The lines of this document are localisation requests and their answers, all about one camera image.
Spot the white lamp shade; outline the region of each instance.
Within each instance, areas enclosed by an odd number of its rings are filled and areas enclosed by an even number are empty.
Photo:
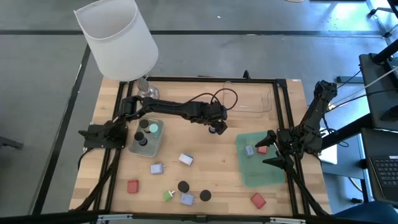
[[[159,50],[133,0],[101,0],[75,15],[104,76],[131,81],[156,64]]]

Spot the black disc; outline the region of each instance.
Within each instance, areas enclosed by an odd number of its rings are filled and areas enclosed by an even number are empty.
[[[211,199],[211,193],[208,190],[202,190],[200,192],[200,200],[207,202],[208,200]]]
[[[135,135],[134,135],[134,139],[135,140],[137,140],[137,141],[141,141],[141,140],[143,140],[144,139],[144,133],[142,133],[142,132],[137,132]]]
[[[139,126],[140,126],[141,128],[147,128],[147,127],[149,126],[148,120],[147,120],[147,119],[141,120],[141,121],[139,122]]]
[[[189,184],[185,181],[181,181],[178,183],[178,190],[182,193],[187,193],[189,191]]]

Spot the red block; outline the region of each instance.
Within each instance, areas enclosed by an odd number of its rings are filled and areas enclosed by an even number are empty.
[[[261,209],[267,203],[259,193],[256,193],[250,200],[258,209]]]
[[[262,153],[262,154],[267,154],[268,152],[268,146],[261,146],[257,148],[257,152],[258,153]]]
[[[133,194],[138,192],[138,180],[129,180],[127,182],[127,193]]]

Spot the gray floor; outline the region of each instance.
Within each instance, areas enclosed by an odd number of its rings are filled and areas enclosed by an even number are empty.
[[[90,2],[3,0],[0,29],[78,29],[73,10]],[[374,18],[366,16],[365,2],[138,0],[137,4],[151,30],[378,30]],[[393,26],[394,20],[383,23]],[[160,57],[151,75],[241,77],[247,69],[252,77],[299,78],[308,103],[317,80],[353,75],[359,70],[359,54],[386,46],[380,37],[156,35],[154,39]],[[25,144],[23,151],[0,150],[2,217],[30,211],[84,47],[82,36],[0,35],[0,136]],[[83,143],[77,130],[91,121],[101,79],[91,57],[45,213],[68,209]],[[346,85],[338,98],[361,87]],[[362,99],[327,119],[331,128],[340,128],[367,112]],[[358,193],[348,179],[325,175],[325,180],[333,213],[352,206],[347,198]]]

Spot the wooden table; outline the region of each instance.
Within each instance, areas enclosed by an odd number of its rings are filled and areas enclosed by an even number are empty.
[[[294,123],[299,124],[307,110],[303,86],[300,80],[287,80],[287,84]],[[214,93],[224,86],[231,87],[232,84],[152,82],[152,85],[159,89],[162,100],[184,102],[200,93]],[[118,86],[118,82],[103,80],[93,115],[94,123],[103,124],[112,117]],[[220,136],[210,134],[208,126],[190,124],[189,121],[178,116],[147,114],[148,117],[164,121],[165,134],[162,146],[155,159],[137,156],[127,149],[122,151],[111,211],[208,215],[292,215],[287,183],[253,189],[245,187],[236,153],[237,134],[276,130],[279,127],[272,85],[240,83],[239,85],[234,84],[232,87],[239,95],[236,110],[252,108],[257,112],[259,110],[269,111],[262,113],[228,111],[228,120],[226,121],[228,129]],[[126,96],[126,92],[127,87],[124,89],[123,96]],[[134,86],[133,95],[136,93],[137,88]],[[282,90],[279,90],[279,95],[282,99],[281,106],[287,128],[288,122]],[[226,107],[229,107],[230,102],[233,101],[232,95],[228,95],[227,92],[219,93],[218,98],[225,103]],[[204,96],[197,100],[209,101],[210,97]],[[263,108],[259,107],[259,101],[263,102]],[[129,124],[128,142],[132,141],[136,128],[137,121],[132,121]],[[191,166],[179,162],[178,157],[181,153],[188,153],[194,157]],[[95,149],[82,160],[70,208],[79,206],[97,184],[103,156],[104,149]],[[164,174],[151,175],[150,165],[158,162],[165,166]],[[323,209],[330,212],[319,161],[314,156],[306,154],[302,159],[302,167],[309,191]],[[127,193],[127,181],[130,179],[139,180],[139,193]],[[190,184],[189,193],[195,197],[192,206],[179,202],[181,193],[177,190],[177,184],[181,180]],[[106,186],[103,190],[100,208],[104,207],[107,188]],[[212,194],[212,198],[208,202],[202,202],[199,199],[199,193],[204,189],[209,190]],[[165,202],[162,195],[168,190],[175,190],[176,193],[171,201]],[[298,210],[302,213],[300,191],[297,186],[295,186],[295,190]],[[260,210],[250,201],[255,192],[260,193],[267,201],[267,204]]]

